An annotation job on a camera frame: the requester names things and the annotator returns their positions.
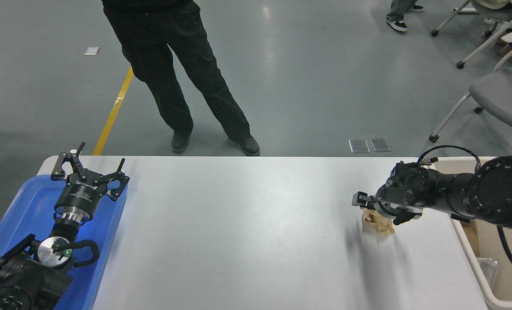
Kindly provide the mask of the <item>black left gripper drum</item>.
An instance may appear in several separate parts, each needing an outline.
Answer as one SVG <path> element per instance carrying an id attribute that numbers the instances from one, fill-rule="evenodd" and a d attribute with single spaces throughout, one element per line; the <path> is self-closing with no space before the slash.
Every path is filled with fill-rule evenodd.
<path id="1" fill-rule="evenodd" d="M 85 170 L 85 179 L 79 173 L 70 174 L 67 184 L 55 204 L 55 212 L 64 214 L 70 208 L 83 211 L 85 216 L 94 216 L 102 196 L 107 193 L 108 181 L 101 174 Z"/>

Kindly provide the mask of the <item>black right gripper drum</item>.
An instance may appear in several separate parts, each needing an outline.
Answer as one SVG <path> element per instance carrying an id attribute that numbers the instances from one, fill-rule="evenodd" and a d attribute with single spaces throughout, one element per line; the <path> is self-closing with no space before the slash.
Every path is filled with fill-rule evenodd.
<path id="1" fill-rule="evenodd" d="M 395 188 L 382 185 L 376 192 L 376 210 L 383 216 L 395 218 L 396 208 L 407 206 L 412 199 L 412 190 L 407 188 Z"/>

